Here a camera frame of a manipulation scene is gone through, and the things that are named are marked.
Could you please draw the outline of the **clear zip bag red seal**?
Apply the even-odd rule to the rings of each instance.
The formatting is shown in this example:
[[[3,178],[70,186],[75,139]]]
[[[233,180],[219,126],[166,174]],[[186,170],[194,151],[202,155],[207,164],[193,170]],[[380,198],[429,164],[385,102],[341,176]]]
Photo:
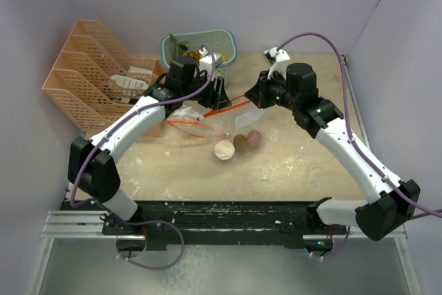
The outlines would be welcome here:
[[[166,123],[192,137],[210,140],[229,138],[231,134],[222,128],[218,120],[214,120],[216,115],[221,114],[222,111],[199,113],[191,106],[183,106],[174,111]]]

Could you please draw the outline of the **brown fake mushrooms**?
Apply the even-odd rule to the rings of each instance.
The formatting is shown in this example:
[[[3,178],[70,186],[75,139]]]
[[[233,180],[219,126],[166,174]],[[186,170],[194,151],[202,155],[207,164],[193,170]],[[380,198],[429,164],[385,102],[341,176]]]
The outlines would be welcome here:
[[[199,50],[191,50],[188,48],[187,44],[188,41],[180,42],[176,38],[176,36],[169,34],[170,40],[173,45],[173,56],[185,56],[185,57],[191,57],[195,59],[196,61],[199,61],[201,59],[201,54]]]

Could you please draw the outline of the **brown fake potato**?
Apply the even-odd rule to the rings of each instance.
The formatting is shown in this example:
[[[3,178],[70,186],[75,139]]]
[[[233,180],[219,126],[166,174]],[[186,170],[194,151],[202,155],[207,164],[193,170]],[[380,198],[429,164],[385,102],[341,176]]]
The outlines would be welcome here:
[[[262,142],[262,134],[258,130],[252,130],[247,134],[247,144],[250,147],[256,148],[260,146]]]

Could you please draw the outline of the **tan fake potato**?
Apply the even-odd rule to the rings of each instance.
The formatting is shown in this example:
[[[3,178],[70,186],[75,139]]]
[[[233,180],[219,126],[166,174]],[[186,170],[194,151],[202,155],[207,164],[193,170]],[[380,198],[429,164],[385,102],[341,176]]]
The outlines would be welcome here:
[[[242,134],[237,134],[233,138],[233,146],[236,152],[245,151],[248,148],[247,137]]]

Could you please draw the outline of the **pale fake onion half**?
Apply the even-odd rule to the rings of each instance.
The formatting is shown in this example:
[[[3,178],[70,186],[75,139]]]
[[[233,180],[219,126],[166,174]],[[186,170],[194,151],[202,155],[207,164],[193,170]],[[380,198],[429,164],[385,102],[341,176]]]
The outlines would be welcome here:
[[[228,140],[219,141],[213,148],[213,152],[217,159],[221,161],[230,160],[235,154],[235,147]]]

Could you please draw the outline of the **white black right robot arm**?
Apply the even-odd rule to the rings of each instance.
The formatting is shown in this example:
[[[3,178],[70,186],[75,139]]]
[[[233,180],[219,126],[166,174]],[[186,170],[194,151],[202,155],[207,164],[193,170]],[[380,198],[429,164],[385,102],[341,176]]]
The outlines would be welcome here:
[[[319,95],[309,64],[290,64],[284,75],[264,70],[244,96],[257,108],[290,110],[297,125],[333,154],[363,192],[364,200],[323,198],[310,205],[307,226],[312,232],[322,234],[331,225],[358,227],[379,241],[412,217],[421,192],[418,184],[388,170],[346,127],[339,108]]]

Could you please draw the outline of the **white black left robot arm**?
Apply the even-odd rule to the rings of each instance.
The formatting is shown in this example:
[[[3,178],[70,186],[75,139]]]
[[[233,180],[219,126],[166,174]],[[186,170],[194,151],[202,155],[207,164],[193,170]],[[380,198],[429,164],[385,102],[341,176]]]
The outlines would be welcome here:
[[[118,216],[118,227],[135,234],[142,227],[142,208],[121,188],[116,164],[146,132],[167,119],[187,100],[217,111],[231,105],[223,77],[215,71],[223,62],[216,54],[200,60],[178,56],[136,103],[107,129],[70,145],[68,180],[95,202]]]

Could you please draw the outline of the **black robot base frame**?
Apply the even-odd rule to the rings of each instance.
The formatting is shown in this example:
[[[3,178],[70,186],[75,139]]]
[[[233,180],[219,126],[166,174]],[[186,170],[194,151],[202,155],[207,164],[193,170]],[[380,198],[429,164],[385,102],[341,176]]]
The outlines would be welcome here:
[[[330,251],[332,236],[346,228],[325,225],[310,216],[310,201],[148,201],[138,205],[143,214],[125,225],[99,207],[96,211],[106,236],[148,240],[149,250],[168,245],[275,245],[287,249]]]

